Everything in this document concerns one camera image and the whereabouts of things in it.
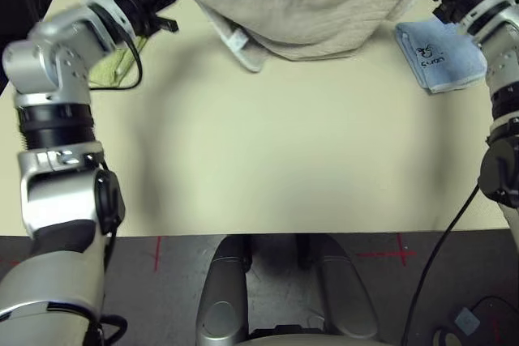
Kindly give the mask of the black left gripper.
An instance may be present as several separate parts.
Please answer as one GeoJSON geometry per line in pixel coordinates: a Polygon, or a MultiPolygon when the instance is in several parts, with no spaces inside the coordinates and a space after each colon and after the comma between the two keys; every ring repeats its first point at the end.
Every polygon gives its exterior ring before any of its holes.
{"type": "Polygon", "coordinates": [[[173,5],[177,0],[114,0],[128,18],[134,33],[151,37],[160,30],[177,32],[178,23],[158,15],[159,11],[173,5]]]}

